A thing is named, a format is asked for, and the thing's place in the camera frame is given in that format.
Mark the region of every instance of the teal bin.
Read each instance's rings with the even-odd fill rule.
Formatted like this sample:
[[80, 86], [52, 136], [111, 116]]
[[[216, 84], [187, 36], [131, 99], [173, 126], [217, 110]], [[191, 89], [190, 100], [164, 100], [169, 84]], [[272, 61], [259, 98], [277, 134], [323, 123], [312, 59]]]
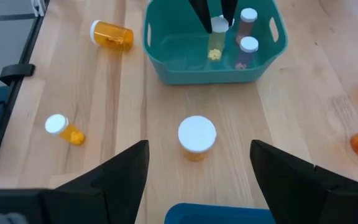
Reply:
[[[211, 17], [222, 14], [220, 0], [208, 0]], [[234, 69], [239, 47], [235, 35], [240, 12], [251, 7], [258, 12], [251, 36], [259, 41], [253, 64]], [[209, 34], [188, 0], [153, 0], [147, 6], [143, 46], [161, 80], [168, 85], [244, 83], [258, 79], [284, 52], [287, 34], [274, 0], [239, 0], [234, 26], [226, 33], [226, 44], [218, 62], [207, 58]], [[278, 33], [274, 41], [270, 30], [273, 19]]]

